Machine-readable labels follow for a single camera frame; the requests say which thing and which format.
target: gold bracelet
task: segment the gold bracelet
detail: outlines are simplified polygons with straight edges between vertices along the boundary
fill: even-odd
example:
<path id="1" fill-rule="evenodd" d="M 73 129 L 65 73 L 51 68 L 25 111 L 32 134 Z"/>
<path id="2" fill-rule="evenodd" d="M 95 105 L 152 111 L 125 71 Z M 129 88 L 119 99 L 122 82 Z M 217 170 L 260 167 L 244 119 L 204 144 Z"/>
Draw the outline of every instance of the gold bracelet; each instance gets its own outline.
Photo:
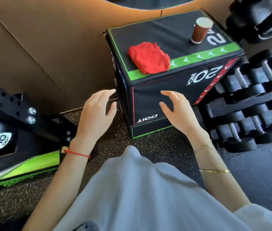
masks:
<path id="1" fill-rule="evenodd" d="M 215 170 L 205 170 L 205 169 L 200 169 L 200 172 L 230 172 L 229 169 L 227 170 L 219 170 L 219 169 L 215 169 Z"/>
<path id="2" fill-rule="evenodd" d="M 194 151 L 194 153 L 199 152 L 199 151 L 201 151 L 202 149 L 207 148 L 207 147 L 208 147 L 208 148 L 211 148 L 211 149 L 214 150 L 214 151 L 216 151 L 215 148 L 210 147 L 209 144 L 207 143 L 206 145 L 202 146 L 201 149 L 199 149 L 198 151 Z"/>

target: brown paper cup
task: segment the brown paper cup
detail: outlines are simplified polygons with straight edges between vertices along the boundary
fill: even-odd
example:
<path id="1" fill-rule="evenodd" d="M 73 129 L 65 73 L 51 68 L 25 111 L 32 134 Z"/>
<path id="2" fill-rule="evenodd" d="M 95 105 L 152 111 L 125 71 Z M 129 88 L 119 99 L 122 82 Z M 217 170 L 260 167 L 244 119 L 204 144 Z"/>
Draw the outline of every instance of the brown paper cup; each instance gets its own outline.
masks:
<path id="1" fill-rule="evenodd" d="M 201 17 L 197 19 L 192 35 L 192 42 L 194 44 L 200 44 L 212 26 L 213 21 L 209 18 Z"/>

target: red cloth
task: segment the red cloth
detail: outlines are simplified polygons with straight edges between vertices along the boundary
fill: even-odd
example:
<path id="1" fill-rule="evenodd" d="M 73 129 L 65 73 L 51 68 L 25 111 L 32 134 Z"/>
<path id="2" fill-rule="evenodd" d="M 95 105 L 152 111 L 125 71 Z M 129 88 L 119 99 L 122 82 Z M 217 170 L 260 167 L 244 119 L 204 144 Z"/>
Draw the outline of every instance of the red cloth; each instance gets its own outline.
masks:
<path id="1" fill-rule="evenodd" d="M 128 50 L 134 64 L 143 74 L 160 73 L 169 70 L 170 58 L 156 43 L 143 42 Z"/>

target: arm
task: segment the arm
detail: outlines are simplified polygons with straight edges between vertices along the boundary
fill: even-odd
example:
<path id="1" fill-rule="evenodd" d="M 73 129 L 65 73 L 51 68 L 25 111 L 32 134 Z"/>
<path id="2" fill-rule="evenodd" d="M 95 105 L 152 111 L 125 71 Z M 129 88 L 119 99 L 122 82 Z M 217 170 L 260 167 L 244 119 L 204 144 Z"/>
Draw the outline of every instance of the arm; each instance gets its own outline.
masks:
<path id="1" fill-rule="evenodd" d="M 226 170 L 227 166 L 211 143 L 209 134 L 200 127 L 184 95 L 173 91 L 161 91 L 161 93 L 169 96 L 174 105 L 174 111 L 171 111 L 165 103 L 161 102 L 162 111 L 171 124 L 187 136 L 196 151 L 195 156 L 199 168 Z M 201 175 L 210 194 L 231 212 L 250 204 L 231 173 L 201 172 Z"/>
<path id="2" fill-rule="evenodd" d="M 117 103 L 113 102 L 107 115 L 106 104 L 113 90 L 93 94 L 85 103 L 76 137 L 70 143 L 73 152 L 90 155 L 96 141 L 113 121 Z M 77 197 L 88 158 L 68 153 L 54 175 L 49 187 L 35 207 L 23 231 L 53 230 Z"/>

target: white shirt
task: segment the white shirt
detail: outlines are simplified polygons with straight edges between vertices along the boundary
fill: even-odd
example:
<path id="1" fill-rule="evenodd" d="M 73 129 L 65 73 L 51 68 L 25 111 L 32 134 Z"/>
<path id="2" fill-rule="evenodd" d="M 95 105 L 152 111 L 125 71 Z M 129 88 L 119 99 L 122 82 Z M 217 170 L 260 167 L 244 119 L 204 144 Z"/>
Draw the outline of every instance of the white shirt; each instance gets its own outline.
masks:
<path id="1" fill-rule="evenodd" d="M 272 230 L 271 211 L 251 204 L 231 213 L 174 166 L 153 164 L 133 146 L 103 164 L 54 230 L 86 221 L 99 231 Z"/>

